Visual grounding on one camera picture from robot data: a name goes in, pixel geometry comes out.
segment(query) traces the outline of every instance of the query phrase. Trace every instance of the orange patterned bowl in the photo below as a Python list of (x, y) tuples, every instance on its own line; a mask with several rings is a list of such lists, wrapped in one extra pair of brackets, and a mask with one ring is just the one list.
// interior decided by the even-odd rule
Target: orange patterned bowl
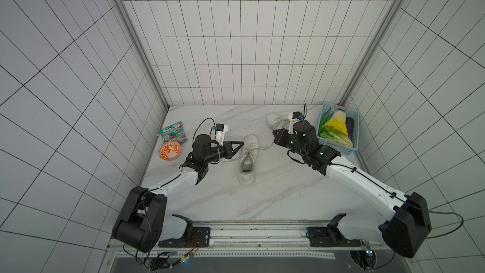
[(164, 161), (172, 161), (179, 157), (182, 146), (178, 142), (166, 142), (158, 150), (158, 156)]

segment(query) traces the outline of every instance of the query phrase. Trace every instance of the blue plastic basket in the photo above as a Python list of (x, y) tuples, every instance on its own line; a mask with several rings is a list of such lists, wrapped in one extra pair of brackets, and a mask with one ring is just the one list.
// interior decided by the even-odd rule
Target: blue plastic basket
[[(347, 114), (347, 117), (350, 117), (354, 120), (354, 136), (352, 137), (352, 143), (354, 144), (353, 148), (350, 148), (349, 146), (336, 143), (334, 141), (330, 141), (328, 139), (322, 138), (318, 136), (318, 127), (320, 126), (320, 122), (322, 121), (322, 117), (325, 115), (326, 112), (328, 112), (328, 118), (330, 119), (337, 110), (342, 110)], [(318, 125), (316, 126), (317, 130), (317, 137), (318, 137), (318, 143), (320, 145), (328, 145), (331, 148), (334, 148), (335, 150), (339, 151), (342, 155), (349, 155), (352, 154), (357, 150), (359, 147), (359, 112), (352, 110), (351, 108), (347, 108), (344, 106), (338, 106), (334, 105), (328, 102), (324, 102), (322, 105), (322, 112), (320, 113), (320, 117), (318, 119)]]

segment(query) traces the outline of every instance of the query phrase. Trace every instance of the black cable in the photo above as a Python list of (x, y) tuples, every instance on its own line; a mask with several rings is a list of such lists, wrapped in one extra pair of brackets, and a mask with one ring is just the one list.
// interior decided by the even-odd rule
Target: black cable
[(382, 265), (380, 267), (377, 267), (377, 268), (371, 268), (371, 270), (377, 270), (377, 269), (381, 269), (381, 268), (384, 268), (385, 266), (387, 266), (388, 264), (391, 263), (391, 261), (394, 259), (394, 256), (396, 255), (396, 251), (392, 250), (392, 257), (391, 257), (391, 260), (388, 261), (385, 265)]
[(291, 159), (291, 160), (292, 160), (292, 161), (294, 161), (294, 162), (298, 162), (298, 163), (301, 163), (301, 164), (305, 164), (304, 162), (298, 161), (298, 160), (294, 159), (293, 157), (291, 157), (291, 156), (289, 155), (290, 151), (291, 151), (291, 150), (288, 150), (288, 152), (286, 152), (286, 155), (288, 155), (289, 159)]
[(143, 202), (143, 210), (145, 211), (145, 216), (147, 217), (147, 222), (149, 223), (149, 231), (150, 231), (150, 234), (152, 234), (151, 225), (150, 225), (150, 218), (149, 218), (149, 214), (147, 213), (147, 206), (145, 205), (145, 196), (146, 196), (147, 193), (148, 193), (148, 191), (145, 191), (143, 193), (142, 202)]
[[(160, 259), (160, 256), (162, 255), (167, 255), (167, 258), (164, 258), (164, 259)], [(170, 252), (169, 251), (165, 251), (165, 252), (161, 252), (160, 254), (157, 255), (157, 257), (155, 257), (155, 259), (153, 259), (151, 262), (150, 262), (150, 265), (149, 265), (149, 270), (151, 271), (156, 271), (158, 269), (165, 269), (163, 268), (163, 266), (165, 264), (167, 264), (167, 260), (168, 258), (170, 257)]]
[(142, 205), (143, 203), (143, 198), (145, 197), (145, 194), (147, 193), (148, 191), (145, 191), (143, 192), (142, 196), (141, 196), (141, 201), (139, 203), (137, 203), (137, 205), (135, 206), (135, 208), (133, 209), (133, 212), (132, 213), (135, 213), (136, 211), (138, 211), (138, 208)]
[[(346, 165), (339, 164), (339, 163), (332, 163), (332, 164), (331, 164), (331, 166), (341, 166), (341, 167), (346, 167), (346, 168), (348, 168), (348, 169), (350, 169), (350, 170), (352, 170), (352, 169), (353, 169), (353, 168), (351, 168), (351, 167), (348, 167), (348, 166), (346, 166)], [(355, 172), (357, 172), (357, 173), (359, 173), (359, 174), (360, 174), (360, 175), (362, 175), (363, 177), (365, 177), (367, 180), (369, 180), (370, 182), (372, 182), (374, 185), (376, 185), (376, 186), (380, 187), (380, 188), (381, 188), (382, 190), (384, 190), (385, 192), (387, 192), (387, 193), (389, 193), (389, 194), (391, 194), (391, 195), (392, 195), (392, 193), (391, 193), (391, 192), (389, 192), (388, 190), (386, 190), (386, 189), (385, 189), (385, 188), (383, 188), (382, 186), (378, 185), (378, 184), (377, 184), (377, 183), (375, 183), (375, 182), (374, 182), (372, 179), (368, 178), (367, 176), (365, 176), (365, 175), (364, 175), (364, 174), (362, 174), (361, 172), (359, 172), (359, 171), (357, 171), (357, 170), (354, 170), (354, 171), (355, 171)], [(436, 235), (436, 236), (430, 236), (430, 237), (427, 237), (426, 239), (437, 238), (437, 237), (442, 237), (442, 236), (445, 236), (445, 235), (451, 234), (451, 233), (453, 233), (454, 231), (456, 231), (456, 230), (458, 230), (459, 228), (461, 228), (461, 227), (463, 226), (464, 221), (465, 221), (465, 220), (464, 220), (464, 218), (463, 218), (463, 216), (461, 216), (460, 214), (455, 213), (455, 212), (437, 212), (437, 211), (423, 210), (423, 209), (421, 209), (420, 207), (417, 207), (417, 206), (415, 206), (415, 205), (413, 205), (413, 204), (410, 204), (410, 203), (408, 203), (408, 202), (406, 202), (406, 201), (402, 200), (401, 198), (399, 198), (399, 197), (397, 197), (397, 196), (395, 196), (395, 198), (396, 198), (397, 200), (402, 201), (403, 203), (407, 204), (408, 206), (413, 207), (413, 208), (418, 209), (418, 210), (421, 210), (421, 211), (425, 211), (425, 212), (428, 212), (428, 213), (434, 213), (434, 214), (444, 214), (444, 215), (445, 215), (445, 214), (454, 214), (454, 215), (456, 215), (456, 216), (459, 216), (459, 217), (460, 217), (460, 225), (459, 225), (458, 227), (454, 228), (453, 230), (451, 230), (451, 231), (449, 231), (449, 232), (446, 232), (446, 233), (443, 233), (443, 234), (440, 234), (440, 235)]]
[[(214, 123), (214, 129), (215, 129), (215, 121), (212, 117), (208, 117), (206, 119), (204, 119), (200, 124), (199, 126), (197, 127), (196, 131), (194, 132), (193, 134), (193, 137), (192, 137), (192, 143), (194, 143), (194, 140), (196, 139), (196, 134), (197, 134), (197, 130), (200, 128), (200, 126), (204, 123), (204, 121), (206, 121), (207, 119), (212, 119), (212, 123)], [(210, 129), (210, 133), (209, 133), (209, 136), (212, 135), (212, 128)]]
[(166, 182), (166, 183), (164, 183), (163, 185), (160, 185), (160, 186), (158, 186), (158, 187), (156, 187), (156, 188), (154, 188), (154, 189), (149, 190), (149, 192), (151, 192), (151, 191), (155, 191), (155, 190), (158, 190), (158, 189), (160, 189), (161, 187), (168, 185), (168, 184), (169, 184), (169, 183), (171, 183), (172, 181), (174, 181), (174, 180), (176, 180), (177, 178), (179, 178), (179, 177), (180, 177), (180, 175), (181, 175), (181, 174), (177, 175), (177, 177), (175, 177), (174, 179), (172, 179), (172, 180), (170, 180), (170, 181), (167, 181), (167, 182)]
[(125, 249), (125, 243), (123, 244), (123, 251), (124, 251), (125, 253), (127, 253), (128, 255), (133, 256), (133, 257), (135, 258), (135, 261), (136, 261), (136, 263), (137, 263), (137, 264), (139, 264), (139, 265), (143, 265), (145, 268), (147, 268), (147, 269), (149, 270), (149, 268), (146, 266), (146, 264), (145, 264), (145, 263), (147, 262), (147, 259), (148, 259), (149, 255), (150, 255), (150, 252), (148, 253), (147, 257), (146, 257), (146, 258), (144, 258), (144, 260), (142, 260), (142, 259), (138, 258), (138, 249), (136, 249), (136, 255), (133, 255), (133, 254), (131, 254), (130, 252), (128, 252), (128, 251)]
[(183, 262), (184, 261), (183, 259), (185, 259), (187, 256), (189, 256), (196, 246), (197, 246), (197, 251), (198, 251), (200, 241), (198, 240), (197, 236), (194, 236), (194, 237), (195, 237), (195, 240), (196, 240), (195, 245), (193, 246), (193, 248), (189, 252), (184, 254), (183, 258), (179, 258), (176, 261), (174, 261), (173, 263), (168, 263), (168, 258), (170, 257), (170, 254), (169, 254), (166, 261), (160, 267), (158, 267), (157, 269), (171, 269), (173, 266), (178, 265), (181, 262)]

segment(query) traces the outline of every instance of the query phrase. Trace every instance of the green vegetable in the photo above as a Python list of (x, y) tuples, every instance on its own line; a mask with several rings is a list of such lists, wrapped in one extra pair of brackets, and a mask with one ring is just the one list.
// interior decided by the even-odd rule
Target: green vegetable
[(333, 130), (329, 126), (324, 126), (324, 130), (320, 134), (320, 137), (333, 140), (333, 141), (335, 141), (337, 143), (340, 143), (340, 144), (343, 144), (343, 145), (347, 145), (349, 147), (353, 147), (354, 146), (354, 144), (352, 143), (352, 140), (350, 140), (347, 137), (347, 135), (345, 135), (345, 134), (343, 134), (341, 132), (335, 131), (335, 130)]
[(318, 135), (324, 130), (324, 124), (328, 121), (328, 112), (322, 117), (322, 121), (320, 121), (320, 127), (318, 128)]

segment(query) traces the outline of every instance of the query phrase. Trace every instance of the purple eggplant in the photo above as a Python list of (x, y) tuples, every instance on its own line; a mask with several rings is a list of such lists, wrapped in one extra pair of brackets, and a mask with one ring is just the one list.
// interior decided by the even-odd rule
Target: purple eggplant
[(349, 134), (350, 140), (353, 140), (354, 137), (354, 120), (350, 117), (345, 119), (345, 126), (347, 127), (347, 133)]

